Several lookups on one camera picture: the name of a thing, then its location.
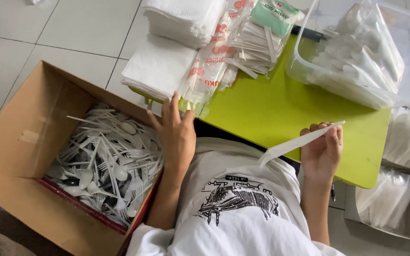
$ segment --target white napkin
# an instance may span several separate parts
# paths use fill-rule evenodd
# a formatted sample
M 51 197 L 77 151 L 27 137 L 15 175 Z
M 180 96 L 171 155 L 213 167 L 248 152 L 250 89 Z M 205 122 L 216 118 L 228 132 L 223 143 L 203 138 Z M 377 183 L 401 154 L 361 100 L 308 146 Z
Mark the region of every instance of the white napkin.
M 172 97 L 196 54 L 175 41 L 148 34 L 124 68 L 121 83 L 158 99 Z
M 288 142 L 284 142 L 282 144 L 279 144 L 277 146 L 269 148 L 265 154 L 259 159 L 259 165 L 260 168 L 268 163 L 268 161 L 272 160 L 273 158 L 277 158 L 279 156 L 282 156 L 283 154 L 286 154 L 287 152 L 291 152 L 292 150 L 296 148 L 303 147 L 304 145 L 312 142 L 313 140 L 317 139 L 318 137 L 321 137 L 322 135 L 326 134 L 328 130 L 330 130 L 333 127 L 337 127 L 339 125 L 345 124 L 345 121 L 341 121 L 338 123 L 335 123 L 333 125 L 330 125 L 326 128 L 314 131 L 312 133 L 305 134 L 303 136 L 297 137 L 295 139 L 291 139 Z
M 206 46 L 226 5 L 225 0 L 145 0 L 150 32 L 194 49 Z

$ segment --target plastic bag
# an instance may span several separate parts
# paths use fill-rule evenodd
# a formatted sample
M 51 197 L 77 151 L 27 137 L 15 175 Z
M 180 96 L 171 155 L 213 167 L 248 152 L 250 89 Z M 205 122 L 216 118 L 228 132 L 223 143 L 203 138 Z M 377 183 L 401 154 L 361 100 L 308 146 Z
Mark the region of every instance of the plastic bag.
M 303 18 L 299 9 L 285 1 L 260 0 L 231 43 L 237 51 L 233 64 L 254 79 L 255 73 L 267 74 L 275 67 L 294 23 Z
M 405 64 L 378 5 L 355 4 L 324 33 L 311 60 L 323 70 L 309 74 L 309 82 L 374 109 L 406 103 L 397 95 Z
M 410 175 L 381 166 L 376 186 L 355 189 L 360 220 L 386 231 L 403 233 L 403 216 L 410 202 Z
M 225 60 L 234 55 L 234 48 L 230 46 L 231 35 L 250 14 L 254 0 L 230 0 L 228 4 L 228 9 L 218 22 L 211 43 L 199 50 L 185 84 L 179 88 L 183 98 L 179 106 L 181 110 L 192 109 L 197 115 L 202 113 L 229 66 Z M 233 76 L 233 73 L 229 73 L 226 83 L 235 80 Z
M 392 109 L 382 157 L 410 167 L 410 109 Z

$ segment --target clear plastic container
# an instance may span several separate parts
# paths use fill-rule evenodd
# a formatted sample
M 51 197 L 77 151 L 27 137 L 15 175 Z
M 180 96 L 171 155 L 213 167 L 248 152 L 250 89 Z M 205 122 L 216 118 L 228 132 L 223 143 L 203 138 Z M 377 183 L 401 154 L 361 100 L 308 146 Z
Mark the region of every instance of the clear plastic container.
M 378 4 L 389 33 L 405 65 L 401 80 L 398 83 L 397 93 L 382 91 L 375 87 L 350 85 L 348 81 L 342 81 L 346 79 L 343 77 L 334 77 L 333 79 L 337 81 L 335 84 L 313 83 L 311 82 L 311 77 L 308 79 L 308 76 L 312 73 L 330 77 L 333 77 L 334 74 L 332 71 L 312 63 L 312 59 L 317 56 L 321 48 L 321 43 L 311 39 L 308 36 L 311 35 L 311 32 L 305 30 L 305 28 L 323 32 L 323 29 L 327 26 L 336 26 L 349 9 L 354 4 L 359 3 L 361 1 L 343 0 L 335 2 L 332 0 L 315 0 L 303 20 L 294 53 L 286 65 L 286 73 L 293 79 L 305 84 L 317 84 L 334 94 L 370 108 L 384 109 L 410 106 L 410 11 L 386 3 L 383 0 L 373 1 L 373 3 Z

